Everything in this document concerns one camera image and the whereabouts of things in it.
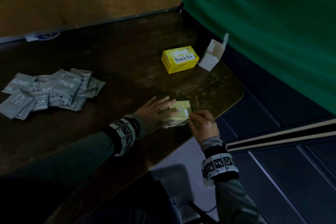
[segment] green curtain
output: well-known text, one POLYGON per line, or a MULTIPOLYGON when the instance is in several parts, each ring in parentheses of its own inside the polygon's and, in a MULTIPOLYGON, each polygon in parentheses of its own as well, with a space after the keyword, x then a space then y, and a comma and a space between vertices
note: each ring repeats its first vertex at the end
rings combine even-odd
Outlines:
POLYGON ((336 0, 183 0, 249 59, 336 114, 336 0))

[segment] black cable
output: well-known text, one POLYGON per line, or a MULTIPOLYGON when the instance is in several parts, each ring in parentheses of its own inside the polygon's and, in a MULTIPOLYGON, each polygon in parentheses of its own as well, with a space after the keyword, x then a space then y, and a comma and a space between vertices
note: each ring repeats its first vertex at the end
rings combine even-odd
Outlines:
MULTIPOLYGON (((179 208, 181 208, 181 206, 182 205, 189 205, 189 203, 182 203, 182 204, 180 204, 180 206, 179 206, 179 208)), ((204 213, 210 213, 210 212, 212 212, 215 208, 217 207, 217 205, 215 205, 211 210, 209 210, 209 211, 203 211, 204 213)))

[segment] white cardboard box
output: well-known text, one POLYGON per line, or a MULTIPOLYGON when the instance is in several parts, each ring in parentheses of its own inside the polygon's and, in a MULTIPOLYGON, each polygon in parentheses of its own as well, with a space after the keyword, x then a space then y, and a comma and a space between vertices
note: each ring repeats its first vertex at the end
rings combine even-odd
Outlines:
POLYGON ((229 34, 226 33, 223 44, 214 39, 211 40, 208 48, 204 51, 201 61, 199 62, 200 67, 203 67, 208 71, 211 71, 214 68, 214 66, 221 60, 228 37, 229 34))

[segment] wooden table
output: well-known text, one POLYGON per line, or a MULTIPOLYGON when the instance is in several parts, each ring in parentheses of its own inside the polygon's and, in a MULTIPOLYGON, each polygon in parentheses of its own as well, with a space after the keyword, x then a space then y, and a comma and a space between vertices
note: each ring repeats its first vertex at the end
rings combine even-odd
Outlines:
MULTIPOLYGON (((202 52, 204 49, 197 50, 198 38, 177 12, 169 12, 62 32, 49 41, 0 45, 1 88, 17 72, 40 75, 72 67, 91 70, 95 78, 107 83, 79 112, 52 107, 31 113, 26 120, 1 115, 0 173, 98 132, 153 96, 190 100, 193 110, 209 109, 215 117, 220 116, 243 95, 239 80, 222 61, 211 72, 196 66, 169 75, 161 62, 163 50, 191 45, 202 52)), ((7 97, 1 93, 0 101, 7 97)), ((184 126, 162 129, 135 142, 127 154, 112 157, 98 168, 59 207, 51 222, 73 223, 191 136, 184 126)))

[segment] pile of tea bags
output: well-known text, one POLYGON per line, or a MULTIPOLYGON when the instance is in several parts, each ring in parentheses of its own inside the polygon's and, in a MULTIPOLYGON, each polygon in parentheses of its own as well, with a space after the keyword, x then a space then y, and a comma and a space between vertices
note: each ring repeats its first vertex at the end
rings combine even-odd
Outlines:
POLYGON ((87 98, 97 96, 105 85, 92 72, 72 68, 51 75, 30 76, 18 73, 2 90, 11 96, 0 104, 0 112, 10 119, 24 120, 33 111, 49 106, 79 111, 87 98))

